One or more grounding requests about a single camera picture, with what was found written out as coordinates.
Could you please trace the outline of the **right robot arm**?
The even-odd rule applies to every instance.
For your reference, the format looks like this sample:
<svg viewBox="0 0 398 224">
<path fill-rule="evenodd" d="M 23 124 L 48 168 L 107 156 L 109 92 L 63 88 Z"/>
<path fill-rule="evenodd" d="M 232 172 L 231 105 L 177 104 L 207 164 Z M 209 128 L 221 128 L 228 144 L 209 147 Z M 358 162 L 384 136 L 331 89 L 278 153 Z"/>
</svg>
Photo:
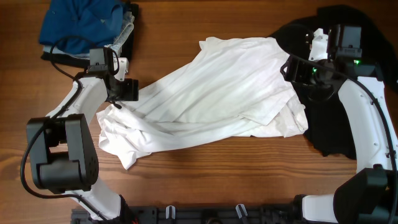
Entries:
<svg viewBox="0 0 398 224">
<path fill-rule="evenodd" d="M 329 195 L 298 196 L 307 223 L 397 223 L 397 136 L 384 99 L 379 65 L 355 57 L 317 62 L 290 55 L 285 80 L 314 93 L 319 104 L 337 97 L 349 122 L 356 174 Z"/>
</svg>

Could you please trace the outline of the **white t-shirt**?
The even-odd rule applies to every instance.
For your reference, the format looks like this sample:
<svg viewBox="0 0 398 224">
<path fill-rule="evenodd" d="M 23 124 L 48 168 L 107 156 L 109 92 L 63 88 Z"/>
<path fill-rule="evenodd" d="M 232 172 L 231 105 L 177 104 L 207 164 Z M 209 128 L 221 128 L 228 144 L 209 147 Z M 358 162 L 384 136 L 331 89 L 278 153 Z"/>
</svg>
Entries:
<svg viewBox="0 0 398 224">
<path fill-rule="evenodd" d="M 99 148 L 125 169 L 154 152 L 241 137 L 291 137 L 308 129 L 305 107 L 280 68 L 272 37 L 209 37 L 188 64 L 97 114 Z"/>
</svg>

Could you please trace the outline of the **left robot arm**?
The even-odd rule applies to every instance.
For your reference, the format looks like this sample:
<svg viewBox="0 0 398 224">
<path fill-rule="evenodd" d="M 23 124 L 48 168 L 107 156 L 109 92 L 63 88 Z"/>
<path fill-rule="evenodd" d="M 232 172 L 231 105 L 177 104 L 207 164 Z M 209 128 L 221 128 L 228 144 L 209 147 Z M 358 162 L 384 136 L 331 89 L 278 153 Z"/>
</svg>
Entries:
<svg viewBox="0 0 398 224">
<path fill-rule="evenodd" d="M 138 223 L 123 196 L 100 179 L 88 127 L 103 102 L 137 99 L 137 80 L 75 77 L 72 91 L 57 109 L 27 123 L 28 145 L 20 167 L 23 188 L 37 198 L 73 199 L 92 223 Z"/>
</svg>

